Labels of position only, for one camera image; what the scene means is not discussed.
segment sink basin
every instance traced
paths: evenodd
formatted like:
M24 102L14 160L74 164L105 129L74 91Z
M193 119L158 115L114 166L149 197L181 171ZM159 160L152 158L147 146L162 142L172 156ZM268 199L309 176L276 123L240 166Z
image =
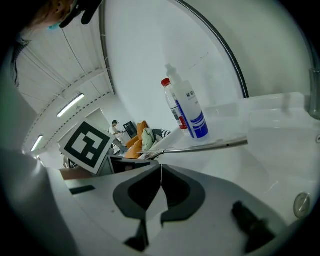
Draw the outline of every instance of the sink basin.
M231 181L273 208L289 225L298 219L296 197L309 194L310 212L319 194L320 121L309 116L307 103L307 97L295 92L208 107L203 110L210 133L207 142L244 134L248 145L167 153L158 161ZM177 129L155 148L197 143Z

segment ceiling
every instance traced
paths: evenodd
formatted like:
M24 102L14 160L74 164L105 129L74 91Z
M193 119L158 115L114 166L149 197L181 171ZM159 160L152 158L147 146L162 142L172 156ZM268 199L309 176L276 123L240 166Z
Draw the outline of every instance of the ceiling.
M43 139L37 149L58 141L61 129L68 130L79 117L88 115L93 105L96 107L96 101L114 94L101 45L98 12L88 25L81 24L80 15L64 29L39 31L20 54L17 68L19 91L38 114L24 141L27 152L39 135ZM85 97L57 117L80 93Z

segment face mask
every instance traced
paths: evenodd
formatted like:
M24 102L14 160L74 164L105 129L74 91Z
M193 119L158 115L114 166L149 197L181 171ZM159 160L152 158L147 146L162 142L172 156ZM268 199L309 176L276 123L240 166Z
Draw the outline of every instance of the face mask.
M49 26L47 28L47 30L55 30L55 29L59 28L60 24L61 24L61 22L58 22L58 23L56 23L56 24L54 24L52 26Z

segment orange cushion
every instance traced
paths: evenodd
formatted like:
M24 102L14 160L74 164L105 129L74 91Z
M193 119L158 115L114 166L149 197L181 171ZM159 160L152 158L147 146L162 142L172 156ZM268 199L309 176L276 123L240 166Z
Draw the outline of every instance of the orange cushion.
M136 127L137 127L139 141L142 141L142 133L145 128L148 128L147 122L146 121L139 122Z
M128 149L130 149L138 140L139 140L139 138L137 135L134 138L130 139L125 145Z
M138 142L135 143L133 147L125 154L124 158L138 159L141 156L141 154L138 154L138 152L141 150L142 150L142 140L138 140Z

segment ceiling light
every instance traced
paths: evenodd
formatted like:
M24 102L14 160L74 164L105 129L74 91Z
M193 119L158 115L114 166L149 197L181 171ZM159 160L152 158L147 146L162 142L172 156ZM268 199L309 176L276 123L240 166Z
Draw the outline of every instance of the ceiling light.
M39 142L41 141L41 139L43 138L44 136L43 135L40 135L38 137L38 139L36 140L35 144L33 145L31 151L34 151L36 149L36 147L38 146Z
M77 97L75 97L72 101L68 103L56 116L59 118L64 113L66 113L74 104L76 104L78 101L80 101L85 95L83 93L79 94Z

